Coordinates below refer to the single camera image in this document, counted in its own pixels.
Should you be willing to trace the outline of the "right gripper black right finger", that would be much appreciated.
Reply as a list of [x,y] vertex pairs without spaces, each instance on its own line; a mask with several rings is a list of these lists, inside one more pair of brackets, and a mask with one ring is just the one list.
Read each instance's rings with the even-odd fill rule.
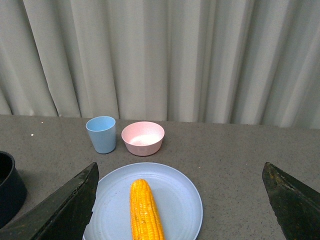
[[262,180],[269,203],[287,240],[320,238],[320,193],[270,162]]

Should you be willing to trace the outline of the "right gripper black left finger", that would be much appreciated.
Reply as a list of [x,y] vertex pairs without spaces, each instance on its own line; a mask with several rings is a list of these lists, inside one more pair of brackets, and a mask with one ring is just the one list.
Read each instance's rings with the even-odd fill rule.
[[26,214],[0,230],[2,240],[81,240],[99,181],[93,162]]

